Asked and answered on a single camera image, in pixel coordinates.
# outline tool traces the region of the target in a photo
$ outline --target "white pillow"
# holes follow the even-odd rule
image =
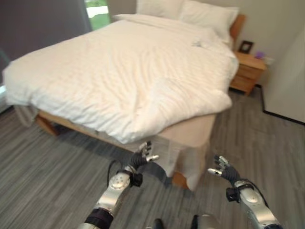
[[[238,15],[238,7],[220,7],[197,1],[186,1],[182,7],[180,20],[202,27],[211,27],[217,35],[228,43],[230,27]]]
[[[178,19],[184,0],[138,0],[137,13]]]

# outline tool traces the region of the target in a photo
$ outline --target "wooden headboard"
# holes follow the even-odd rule
[[[246,20],[246,16],[243,14],[239,14],[234,21],[233,25],[230,28],[230,35],[234,39],[234,42],[236,42],[237,37],[242,30],[242,27],[244,25],[244,21]]]

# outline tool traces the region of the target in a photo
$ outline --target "wooden nightstand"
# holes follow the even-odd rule
[[[266,69],[266,65],[262,60],[256,59],[249,54],[234,53],[239,61],[239,68],[236,76],[231,81],[230,87],[245,92],[245,95],[249,95]]]

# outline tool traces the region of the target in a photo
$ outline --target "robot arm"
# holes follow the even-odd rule
[[[142,174],[137,174],[137,169],[149,161],[159,158],[156,155],[148,156],[150,149],[150,142],[143,143],[133,154],[128,165],[110,179],[106,191],[102,194],[86,221],[78,229],[108,229],[110,227],[130,187],[139,187],[142,184]]]
[[[248,179],[241,179],[237,170],[223,156],[215,156],[219,169],[210,168],[208,171],[228,180],[232,188],[227,188],[227,199],[237,201],[247,214],[255,229],[283,229],[268,207],[263,194],[255,184]]]

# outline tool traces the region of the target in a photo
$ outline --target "white duvet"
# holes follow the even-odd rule
[[[238,63],[212,29],[144,15],[118,18],[11,62],[4,70],[7,102],[122,143],[231,106],[227,90]]]

